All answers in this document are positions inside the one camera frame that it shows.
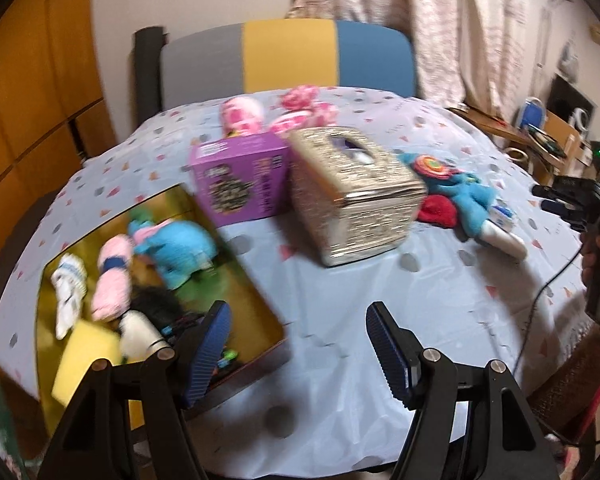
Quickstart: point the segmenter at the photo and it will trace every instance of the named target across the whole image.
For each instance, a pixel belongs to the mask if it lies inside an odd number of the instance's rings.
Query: wooden desk
[[[467,111],[458,108],[450,108],[450,110],[485,134],[516,142],[521,145],[521,149],[531,148],[536,156],[542,157],[542,160],[554,168],[555,174],[561,174],[567,168],[566,160],[553,156],[545,150],[540,150],[526,132],[504,123],[504,121],[496,120],[473,108],[469,108]]]
[[[473,108],[469,108],[466,112],[458,108],[450,108],[450,110],[486,134],[502,137],[503,139],[517,142],[523,146],[533,145],[526,133],[521,132],[510,124],[501,123],[478,110],[474,110]]]

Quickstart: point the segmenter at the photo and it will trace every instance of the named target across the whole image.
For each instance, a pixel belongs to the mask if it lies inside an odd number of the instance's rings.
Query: human hand
[[[596,246],[600,248],[600,236],[595,240],[586,233],[580,233],[580,241],[582,246],[582,283],[589,286],[593,275],[593,266],[596,263]]]

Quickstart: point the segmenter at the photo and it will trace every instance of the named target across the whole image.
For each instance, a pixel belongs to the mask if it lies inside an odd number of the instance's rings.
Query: blue plush toy
[[[211,236],[186,220],[170,219],[156,225],[146,213],[137,212],[129,222],[128,234],[136,243],[134,253],[151,260],[170,290],[183,285],[197,270],[211,267],[211,259],[218,254]]]
[[[429,194],[444,195],[453,202],[467,236],[479,237],[496,199],[492,187],[481,184],[474,174],[461,173],[429,155],[401,153],[398,159],[422,177]]]

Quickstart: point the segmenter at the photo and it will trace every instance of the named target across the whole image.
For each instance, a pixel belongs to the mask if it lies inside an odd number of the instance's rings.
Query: wall
[[[118,140],[134,130],[133,33],[163,25],[171,40],[206,28],[282,18],[291,0],[91,0],[104,96]]]
[[[523,67],[522,81],[518,89],[518,99],[523,102],[528,95],[531,75],[536,54],[540,9],[547,0],[531,0],[533,3],[528,13],[528,29],[526,41],[526,57]],[[600,46],[590,37],[589,25],[595,16],[583,0],[574,0],[560,6],[552,14],[552,32],[549,40],[546,60],[546,81],[544,92],[540,98],[548,94],[553,74],[564,43],[569,39],[571,31],[575,31],[576,52],[580,61],[580,76],[576,87],[587,95],[598,106],[591,125],[592,138],[600,140]]]

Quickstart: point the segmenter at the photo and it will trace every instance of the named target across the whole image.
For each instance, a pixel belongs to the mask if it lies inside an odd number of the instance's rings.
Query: wooden wardrobe
[[[14,0],[0,19],[0,250],[82,157],[115,143],[90,0]]]

